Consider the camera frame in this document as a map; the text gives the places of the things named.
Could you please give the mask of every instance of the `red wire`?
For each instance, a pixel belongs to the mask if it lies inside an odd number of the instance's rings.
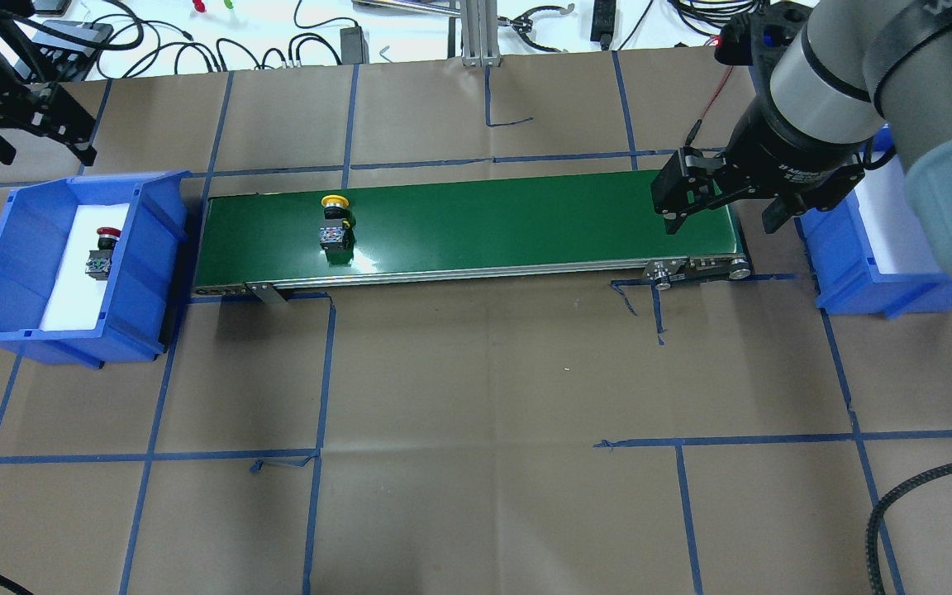
[[[707,116],[707,113],[711,111],[711,105],[714,104],[715,99],[718,99],[718,94],[721,93],[722,88],[726,86],[726,80],[730,79],[731,74],[733,74],[733,67],[726,68],[726,74],[722,75],[722,80],[719,80],[715,94],[711,95],[711,98],[707,99],[707,105],[703,106],[703,112],[700,112],[699,120],[703,120],[703,117]]]

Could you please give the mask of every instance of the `blue plastic box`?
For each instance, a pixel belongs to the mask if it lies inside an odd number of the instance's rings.
[[[882,312],[894,319],[909,312],[952,309],[952,278],[937,274],[881,274],[851,193],[827,213],[802,217],[821,295],[816,304],[831,315]]]
[[[164,353],[164,319],[175,253],[186,240],[179,183],[189,172],[65,178],[10,193],[0,217],[0,347],[34,361],[151,361]],[[80,204],[129,208],[98,323],[90,331],[41,331]]]

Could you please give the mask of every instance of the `tan floor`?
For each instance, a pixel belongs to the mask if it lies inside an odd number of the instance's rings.
[[[627,113],[611,54],[510,57],[490,114],[456,63],[117,80],[89,173],[189,167],[215,196],[338,188],[344,164],[351,186],[656,169],[721,67],[618,67]],[[698,144],[750,97],[734,75]],[[79,166],[17,140],[0,208]],[[96,372],[0,351],[0,571],[60,594],[867,592],[870,483],[952,460],[952,312],[823,319],[761,207],[738,207],[756,267],[790,278],[675,288],[658,321],[616,271],[195,302],[167,355]],[[952,593],[952,478],[888,529],[906,592]]]

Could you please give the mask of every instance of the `green object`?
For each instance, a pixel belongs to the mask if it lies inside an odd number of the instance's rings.
[[[330,192],[227,196],[208,203],[197,294],[488,278],[645,267],[668,257],[743,255],[728,208],[669,236],[653,211],[657,172],[351,188],[355,247],[318,244]]]

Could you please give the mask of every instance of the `white surface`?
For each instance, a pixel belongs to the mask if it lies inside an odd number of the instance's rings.
[[[498,0],[498,14],[516,17],[537,5],[555,2],[567,5],[570,1]],[[807,5],[816,4],[816,0],[798,1]],[[161,19],[177,24],[189,31],[195,37],[195,41],[203,42],[213,49],[215,40],[220,37],[234,39],[252,50],[257,58],[262,58],[268,48],[286,50],[288,39],[301,33],[292,22],[293,9],[296,5],[294,0],[234,0],[233,11],[226,10],[222,0],[204,0],[204,4],[207,12],[201,14],[193,10],[193,3],[190,0],[127,0],[128,7],[131,7],[140,18]],[[543,12],[544,16],[535,17],[532,38],[539,44],[555,46],[568,52],[598,50],[598,45],[589,41],[593,0],[575,0],[574,4],[575,11],[568,16],[553,17],[548,16],[548,12]],[[645,10],[646,4],[647,0],[616,0],[616,39],[612,42],[612,49],[618,49],[623,39],[631,33],[638,16],[641,16],[642,11]],[[118,12],[117,8],[101,0],[74,0],[72,7],[65,15],[56,18],[89,21],[113,12]],[[356,8],[350,0],[303,0],[301,11],[299,11],[299,22],[312,24],[340,16],[355,18],[363,27],[369,45],[371,63],[441,60],[446,57],[446,32],[449,19],[443,17],[385,10],[385,8]],[[126,17],[118,17],[108,19],[106,22],[120,29],[130,20]],[[347,23],[323,26],[317,30],[317,33],[324,36],[334,48],[339,49],[340,34],[337,30],[341,26],[347,26]],[[161,31],[164,44],[170,41],[185,41],[177,31],[167,27],[159,27],[159,31]],[[116,43],[125,44],[129,39],[131,39],[131,31],[121,35]],[[654,0],[649,15],[645,17],[645,21],[642,22],[637,34],[626,48],[669,48],[680,41],[687,45],[702,45],[704,38],[685,27],[676,11],[665,0]],[[537,53],[522,44],[514,31],[506,27],[499,29],[498,45],[503,55]],[[385,50],[385,56],[388,60],[380,55],[381,49],[386,46],[388,49]],[[118,78],[130,65],[155,47],[155,36],[150,34],[139,48],[126,50],[126,52],[106,52],[102,57],[102,70],[110,78]],[[144,72],[143,76],[173,74],[177,49],[164,50],[154,67]],[[230,70],[253,67],[252,59],[233,45],[223,45],[223,54]],[[332,56],[318,45],[305,44],[302,49],[302,61],[306,65],[332,64]],[[182,53],[178,71],[188,74],[205,72],[207,69],[196,50],[186,50]],[[101,79],[102,76],[95,71],[89,78]]]
[[[87,258],[98,248],[98,227],[124,229],[128,203],[80,204],[72,231],[64,244],[57,281],[50,300],[42,312],[41,331],[89,331],[98,326],[107,281],[96,281],[87,276]]]
[[[866,172],[865,180],[854,188],[873,258],[881,274],[940,274],[921,220],[906,201],[904,179],[896,157],[881,169]]]

